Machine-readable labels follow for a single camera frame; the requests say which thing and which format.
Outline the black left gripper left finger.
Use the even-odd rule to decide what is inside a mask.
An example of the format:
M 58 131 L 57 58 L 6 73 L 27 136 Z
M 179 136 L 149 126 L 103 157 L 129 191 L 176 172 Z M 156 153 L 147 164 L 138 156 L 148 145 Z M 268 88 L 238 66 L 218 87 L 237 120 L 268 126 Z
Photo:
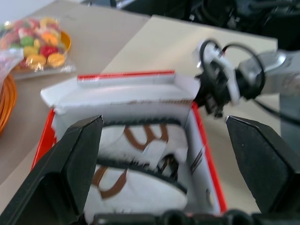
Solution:
M 82 216 L 95 171 L 102 117 L 71 125 L 37 162 L 0 215 L 2 225 L 70 225 Z

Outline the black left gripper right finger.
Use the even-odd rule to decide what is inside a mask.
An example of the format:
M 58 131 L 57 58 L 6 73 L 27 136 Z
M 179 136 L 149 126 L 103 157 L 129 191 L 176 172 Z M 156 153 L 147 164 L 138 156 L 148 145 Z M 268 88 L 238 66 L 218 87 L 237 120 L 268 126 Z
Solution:
M 239 171 L 259 210 L 300 211 L 300 157 L 278 133 L 255 120 L 225 120 Z

